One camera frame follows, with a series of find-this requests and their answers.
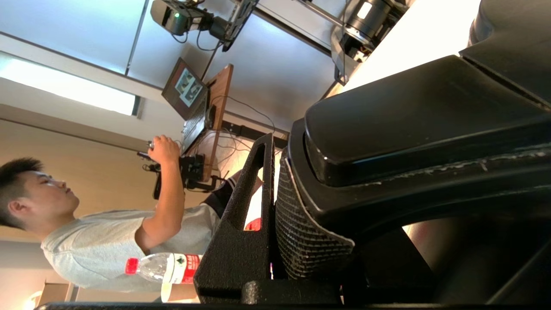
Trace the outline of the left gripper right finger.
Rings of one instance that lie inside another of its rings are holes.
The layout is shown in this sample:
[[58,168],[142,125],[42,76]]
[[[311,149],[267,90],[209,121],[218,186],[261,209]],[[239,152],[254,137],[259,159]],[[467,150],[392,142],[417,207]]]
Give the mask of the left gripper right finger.
[[344,302],[431,302],[433,271],[403,228],[361,245],[344,273]]

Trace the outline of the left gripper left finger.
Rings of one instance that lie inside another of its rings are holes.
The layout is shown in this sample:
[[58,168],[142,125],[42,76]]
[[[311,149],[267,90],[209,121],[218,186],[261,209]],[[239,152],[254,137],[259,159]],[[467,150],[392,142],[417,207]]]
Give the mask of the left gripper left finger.
[[[274,184],[271,133],[254,142],[217,232],[195,273],[201,302],[339,302],[338,274],[355,243],[321,227],[283,158]],[[263,169],[260,230],[247,232],[247,199]]]

